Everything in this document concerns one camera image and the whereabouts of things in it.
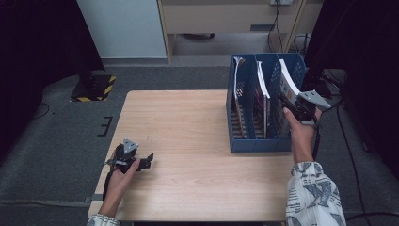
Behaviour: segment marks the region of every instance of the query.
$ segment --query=black curtain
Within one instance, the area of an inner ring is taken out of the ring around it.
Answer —
[[[397,9],[394,0],[325,0],[305,57],[304,86],[311,89],[323,69],[346,70],[343,95],[359,133],[399,179]]]
[[[0,0],[0,161],[31,120],[43,89],[87,70],[103,70],[76,1]]]

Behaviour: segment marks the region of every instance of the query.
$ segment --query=book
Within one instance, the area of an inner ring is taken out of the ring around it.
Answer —
[[[232,100],[232,108],[233,112],[235,113],[236,117],[238,118],[238,124],[240,127],[241,135],[243,138],[247,137],[245,121],[244,121],[244,110],[238,101],[238,98],[243,95],[242,86],[237,83],[237,74],[238,68],[245,62],[242,57],[235,56],[233,58],[234,63],[234,92],[233,92],[233,100]]]
[[[257,61],[257,77],[255,78],[255,100],[253,105],[254,116],[260,121],[263,135],[268,138],[267,131],[270,121],[270,95],[264,82],[262,62]]]
[[[300,91],[291,78],[288,72],[287,66],[285,65],[284,59],[280,59],[281,64],[281,77],[279,80],[279,95],[282,94],[287,97],[287,99],[294,105],[297,96]],[[276,107],[276,124],[277,132],[279,137],[288,137],[290,133],[290,124],[284,117],[284,112],[282,110],[282,101],[278,100],[278,105]]]

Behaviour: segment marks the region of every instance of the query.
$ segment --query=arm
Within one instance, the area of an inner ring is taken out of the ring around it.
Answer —
[[[288,182],[287,225],[346,225],[338,187],[311,155],[314,128],[301,124],[287,108],[284,114],[291,127],[295,163]],[[321,117],[319,109],[316,117]]]
[[[101,206],[99,213],[91,217],[88,221],[88,225],[119,225],[115,220],[118,206],[122,200],[122,197],[132,183],[133,176],[140,164],[140,160],[137,159],[129,170],[123,174],[119,169],[115,169],[112,173],[112,177],[109,180],[108,192],[106,194],[103,205]]]

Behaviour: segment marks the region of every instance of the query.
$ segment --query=wrist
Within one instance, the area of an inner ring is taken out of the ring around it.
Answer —
[[[118,199],[108,199],[105,198],[103,205],[99,210],[99,214],[105,215],[111,218],[115,218],[118,211],[118,206],[120,205],[120,200]]]
[[[295,146],[292,151],[295,164],[300,162],[314,162],[310,145]]]

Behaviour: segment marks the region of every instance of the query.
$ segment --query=wooden table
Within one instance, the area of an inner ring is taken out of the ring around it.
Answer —
[[[287,153],[231,153],[226,90],[141,90],[126,97],[106,159],[124,138],[136,157],[154,153],[150,169],[135,175],[118,220],[285,220]],[[102,194],[105,166],[96,194]],[[93,201],[88,216],[97,213]]]

